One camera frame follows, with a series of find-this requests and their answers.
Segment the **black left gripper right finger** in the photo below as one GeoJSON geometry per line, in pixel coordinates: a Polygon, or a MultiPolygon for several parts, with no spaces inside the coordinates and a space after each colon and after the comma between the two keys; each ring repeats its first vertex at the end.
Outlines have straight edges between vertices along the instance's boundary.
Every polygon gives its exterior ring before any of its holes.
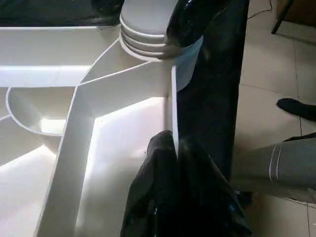
{"type": "Polygon", "coordinates": [[[182,223],[186,237],[249,237],[252,231],[231,185],[192,137],[179,143],[182,223]]]}

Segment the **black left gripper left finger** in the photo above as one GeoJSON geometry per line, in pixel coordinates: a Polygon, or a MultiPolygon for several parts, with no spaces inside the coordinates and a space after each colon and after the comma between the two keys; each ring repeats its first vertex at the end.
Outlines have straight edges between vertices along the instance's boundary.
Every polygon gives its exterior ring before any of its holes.
{"type": "Polygon", "coordinates": [[[123,237],[179,237],[179,177],[172,132],[150,139],[132,181],[121,228],[123,237]]]}

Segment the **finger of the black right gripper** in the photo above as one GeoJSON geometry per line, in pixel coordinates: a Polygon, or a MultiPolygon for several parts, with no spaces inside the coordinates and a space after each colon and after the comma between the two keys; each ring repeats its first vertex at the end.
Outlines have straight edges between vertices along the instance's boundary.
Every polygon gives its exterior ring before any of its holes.
{"type": "Polygon", "coordinates": [[[229,4],[229,0],[179,0],[167,26],[167,42],[181,48],[192,45],[229,4]]]}

